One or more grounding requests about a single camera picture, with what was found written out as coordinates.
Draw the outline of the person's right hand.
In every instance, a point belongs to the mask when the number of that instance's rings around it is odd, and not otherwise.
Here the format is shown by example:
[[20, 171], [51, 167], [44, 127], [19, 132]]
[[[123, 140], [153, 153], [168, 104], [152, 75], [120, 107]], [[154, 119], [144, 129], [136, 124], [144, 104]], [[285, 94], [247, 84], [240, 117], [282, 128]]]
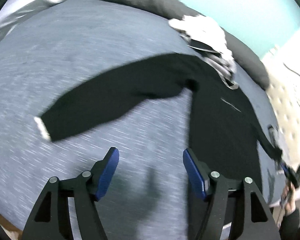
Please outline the person's right hand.
[[288, 216], [296, 210], [295, 187], [293, 183], [290, 181], [286, 182], [281, 197], [284, 202], [283, 209], [285, 211], [285, 215]]

